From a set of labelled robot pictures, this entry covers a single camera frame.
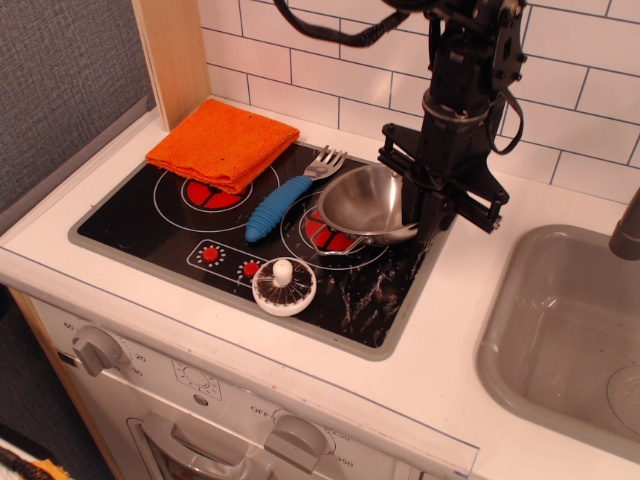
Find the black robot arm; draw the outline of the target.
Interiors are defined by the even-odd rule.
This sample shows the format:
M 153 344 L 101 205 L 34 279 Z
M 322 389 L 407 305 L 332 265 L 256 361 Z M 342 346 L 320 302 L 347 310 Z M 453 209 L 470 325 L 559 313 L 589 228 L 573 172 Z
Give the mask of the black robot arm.
M 420 130 L 383 128 L 380 161 L 402 177 L 402 221 L 419 243 L 446 231 L 456 216 L 481 230 L 498 228 L 509 195 L 490 172 L 491 153 L 506 155 L 495 138 L 502 114 L 523 114 L 510 92 L 527 57 L 522 51 L 522 1 L 399 2 L 429 22 L 431 80 L 422 99 Z

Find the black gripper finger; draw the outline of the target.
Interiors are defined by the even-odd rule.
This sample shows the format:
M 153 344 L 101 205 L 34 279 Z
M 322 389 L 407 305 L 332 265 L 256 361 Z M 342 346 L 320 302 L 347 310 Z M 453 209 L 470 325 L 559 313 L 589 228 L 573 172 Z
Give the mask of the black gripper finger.
M 402 222 L 405 225 L 415 225 L 421 229 L 421 210 L 425 196 L 424 189 L 417 183 L 411 172 L 406 173 L 402 180 L 401 204 Z
M 449 229 L 456 215 L 456 203 L 447 189 L 429 190 L 422 200 L 418 222 L 418 242 L 429 243 Z

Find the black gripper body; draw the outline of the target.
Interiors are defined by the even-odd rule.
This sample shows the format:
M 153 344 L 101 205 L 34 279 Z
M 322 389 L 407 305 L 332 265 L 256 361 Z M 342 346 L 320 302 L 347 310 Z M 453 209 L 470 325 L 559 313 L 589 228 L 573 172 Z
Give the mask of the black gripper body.
M 460 215 L 481 230 L 495 231 L 509 195 L 490 172 L 487 158 L 495 131 L 489 110 L 475 117 L 425 112 L 419 131 L 383 126 L 379 160 L 403 180 L 411 172 L 424 189 L 449 191 Z

